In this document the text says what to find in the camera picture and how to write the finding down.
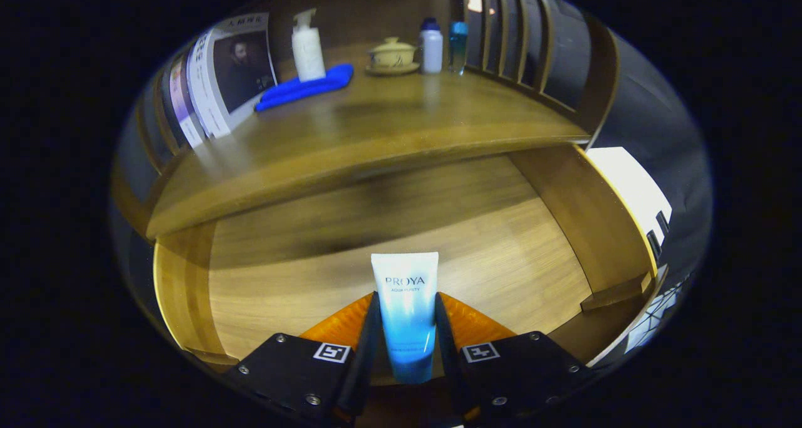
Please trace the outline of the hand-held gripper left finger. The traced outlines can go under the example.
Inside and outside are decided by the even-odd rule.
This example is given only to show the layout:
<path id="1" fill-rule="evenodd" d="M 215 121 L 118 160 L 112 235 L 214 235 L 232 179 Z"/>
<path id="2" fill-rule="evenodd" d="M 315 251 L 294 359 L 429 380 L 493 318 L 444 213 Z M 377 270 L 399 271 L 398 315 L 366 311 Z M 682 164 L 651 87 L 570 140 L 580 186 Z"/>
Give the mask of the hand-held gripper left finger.
<path id="1" fill-rule="evenodd" d="M 272 334 L 223 377 L 290 425 L 353 425 L 367 401 L 380 330 L 372 292 L 300 336 Z"/>

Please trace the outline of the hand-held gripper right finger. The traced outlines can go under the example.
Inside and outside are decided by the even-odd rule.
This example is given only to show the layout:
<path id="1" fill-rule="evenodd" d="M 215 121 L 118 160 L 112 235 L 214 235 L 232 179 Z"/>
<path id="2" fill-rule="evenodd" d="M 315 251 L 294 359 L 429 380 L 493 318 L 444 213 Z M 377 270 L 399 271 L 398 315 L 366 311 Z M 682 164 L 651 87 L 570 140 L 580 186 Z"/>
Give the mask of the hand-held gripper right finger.
<path id="1" fill-rule="evenodd" d="M 464 425 L 533 425 L 596 377 L 547 334 L 515 334 L 444 292 L 434 314 L 450 401 Z"/>

